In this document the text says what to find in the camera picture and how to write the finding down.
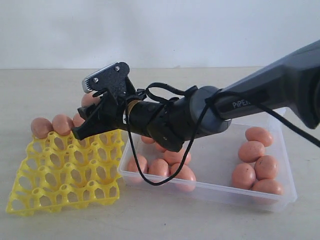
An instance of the plastic egg tray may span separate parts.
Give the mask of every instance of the plastic egg tray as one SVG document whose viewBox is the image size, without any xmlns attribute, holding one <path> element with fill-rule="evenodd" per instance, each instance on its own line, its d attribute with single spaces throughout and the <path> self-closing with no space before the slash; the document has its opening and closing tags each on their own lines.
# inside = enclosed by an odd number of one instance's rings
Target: plastic egg tray
<svg viewBox="0 0 320 240">
<path fill-rule="evenodd" d="M 284 115 L 285 108 L 278 109 L 277 112 Z M 238 150 L 247 141 L 245 132 L 250 127 L 263 127 L 273 135 L 274 142 L 266 148 L 265 154 L 272 155 L 278 160 L 279 172 L 275 180 L 283 185 L 283 195 L 232 186 L 232 172 L 242 162 L 238 157 Z M 154 144 L 143 143 L 141 137 L 136 134 L 133 134 L 132 139 L 136 152 L 145 156 L 149 164 L 154 159 L 163 158 L 163 153 L 157 151 Z M 139 178 L 140 174 L 127 171 L 127 164 L 133 155 L 129 142 L 125 146 L 118 172 L 122 175 L 126 185 L 132 188 L 271 212 L 279 212 L 297 199 L 282 124 L 267 113 L 234 119 L 227 131 L 196 139 L 190 154 L 191 161 L 188 166 L 194 172 L 196 182 L 174 178 L 160 186 L 152 186 L 144 181 L 139 184 L 133 183 L 131 179 Z M 153 182 L 165 179 L 150 174 L 145 176 Z M 195 189 L 191 192 L 182 192 L 177 189 L 177 184 L 186 185 L 186 187 L 195 185 Z"/>
<path fill-rule="evenodd" d="M 60 212 L 62 207 L 111 205 L 120 196 L 117 166 L 122 157 L 121 130 L 82 141 L 73 134 L 50 132 L 26 148 L 9 195 L 6 212 L 31 216 L 35 211 Z"/>
</svg>

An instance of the beige table surface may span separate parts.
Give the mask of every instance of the beige table surface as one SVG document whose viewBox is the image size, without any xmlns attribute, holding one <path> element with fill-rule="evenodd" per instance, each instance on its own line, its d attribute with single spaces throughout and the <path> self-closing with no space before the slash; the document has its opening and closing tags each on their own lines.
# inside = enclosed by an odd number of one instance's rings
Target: beige table surface
<svg viewBox="0 0 320 240">
<path fill-rule="evenodd" d="M 166 82 L 223 88 L 258 68 L 133 69 L 136 88 Z M 290 239 L 315 240 L 320 233 L 320 149 L 292 133 L 283 134 L 298 199 L 280 213 L 121 188 L 111 206 L 18 217 L 5 213 L 9 193 L 31 140 L 30 122 L 65 113 L 73 116 L 83 96 L 81 81 L 92 69 L 0 70 L 0 239 Z M 286 118 L 303 127 L 291 111 Z M 320 138 L 320 130 L 308 131 Z"/>
</svg>

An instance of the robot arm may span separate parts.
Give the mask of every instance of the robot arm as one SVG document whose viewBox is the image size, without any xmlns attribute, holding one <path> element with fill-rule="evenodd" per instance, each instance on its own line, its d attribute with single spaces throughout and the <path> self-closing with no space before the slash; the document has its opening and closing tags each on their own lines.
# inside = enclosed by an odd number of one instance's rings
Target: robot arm
<svg viewBox="0 0 320 240">
<path fill-rule="evenodd" d="M 97 91 L 94 96 L 101 101 L 78 109 L 85 122 L 72 129 L 77 139 L 114 129 L 126 131 L 129 124 L 131 132 L 151 137 L 167 150 L 178 152 L 192 138 L 208 105 L 210 110 L 205 112 L 195 138 L 221 133 L 232 119 L 261 112 L 257 104 L 269 109 L 289 107 L 310 129 L 320 122 L 320 40 L 224 89 L 193 86 L 182 91 L 158 82 L 135 89 L 129 72 L 126 63 L 118 62 L 83 80 L 84 91 Z M 154 87 L 181 98 L 155 96 L 150 92 Z M 145 101 L 147 96 L 155 102 Z"/>
</svg>

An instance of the clear plastic container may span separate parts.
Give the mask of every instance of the clear plastic container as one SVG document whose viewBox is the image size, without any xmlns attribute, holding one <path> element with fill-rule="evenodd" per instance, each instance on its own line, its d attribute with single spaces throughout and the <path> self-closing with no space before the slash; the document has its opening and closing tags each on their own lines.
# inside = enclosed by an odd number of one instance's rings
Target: clear plastic container
<svg viewBox="0 0 320 240">
<path fill-rule="evenodd" d="M 278 109 L 277 112 L 284 115 L 285 108 Z M 232 172 L 235 166 L 241 163 L 238 158 L 239 147 L 246 141 L 246 129 L 253 126 L 266 128 L 274 137 L 274 143 L 266 148 L 265 154 L 274 156 L 279 162 L 279 172 L 275 180 L 283 185 L 283 195 L 244 190 L 234 188 L 231 185 Z M 156 151 L 154 144 L 143 143 L 139 135 L 132 134 L 132 138 L 136 152 L 145 156 L 149 163 L 156 158 L 161 158 L 163 155 L 163 153 Z M 234 119 L 227 131 L 196 139 L 193 142 L 190 153 L 191 162 L 188 166 L 194 172 L 196 182 L 174 178 L 161 186 L 152 186 L 145 181 L 138 184 L 132 183 L 131 178 L 139 177 L 140 174 L 126 171 L 128 161 L 133 156 L 129 141 L 120 160 L 118 172 L 123 176 L 126 185 L 133 188 L 161 191 L 171 195 L 252 207 L 271 212 L 279 212 L 288 203 L 295 202 L 297 199 L 282 133 L 282 123 L 267 113 L 258 113 Z M 153 182 L 159 182 L 164 179 L 150 174 L 145 176 Z M 192 192 L 182 192 L 176 187 L 176 184 L 195 184 L 196 187 Z"/>
</svg>

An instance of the egg tray cup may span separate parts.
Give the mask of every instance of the egg tray cup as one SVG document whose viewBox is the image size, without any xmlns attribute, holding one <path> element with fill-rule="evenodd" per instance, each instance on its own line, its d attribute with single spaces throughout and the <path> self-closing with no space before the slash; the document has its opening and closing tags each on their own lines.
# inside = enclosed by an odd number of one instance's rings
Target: egg tray cup
<svg viewBox="0 0 320 240">
<path fill-rule="evenodd" d="M 117 172 L 122 157 L 122 131 L 77 140 L 72 133 L 50 132 L 26 147 L 9 195 L 6 212 L 32 216 L 36 211 L 60 212 L 62 207 L 112 205 L 120 197 Z"/>
</svg>

